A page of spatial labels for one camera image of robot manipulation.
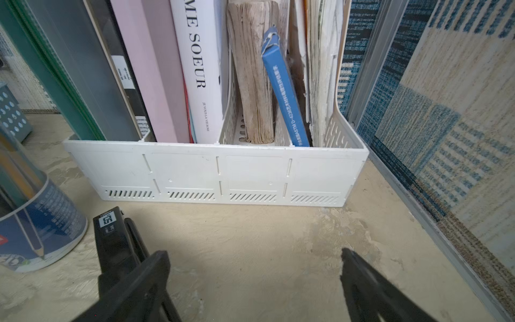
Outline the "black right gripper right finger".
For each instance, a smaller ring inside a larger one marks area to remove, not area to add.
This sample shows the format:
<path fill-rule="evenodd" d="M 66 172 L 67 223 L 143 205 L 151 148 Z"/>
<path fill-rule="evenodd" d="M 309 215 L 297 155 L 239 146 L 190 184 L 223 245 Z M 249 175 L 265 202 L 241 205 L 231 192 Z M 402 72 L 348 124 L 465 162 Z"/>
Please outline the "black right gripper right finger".
<path fill-rule="evenodd" d="M 343 248 L 340 281 L 352 321 L 434 321 L 358 253 Z"/>

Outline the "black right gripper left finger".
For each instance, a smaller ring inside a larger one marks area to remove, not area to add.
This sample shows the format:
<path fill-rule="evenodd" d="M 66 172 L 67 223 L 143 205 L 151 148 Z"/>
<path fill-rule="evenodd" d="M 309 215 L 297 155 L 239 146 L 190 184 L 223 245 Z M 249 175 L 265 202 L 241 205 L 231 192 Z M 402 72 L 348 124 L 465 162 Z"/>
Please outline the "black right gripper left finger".
<path fill-rule="evenodd" d="M 154 252 L 75 321 L 181 321 L 168 297 L 168 252 Z"/>

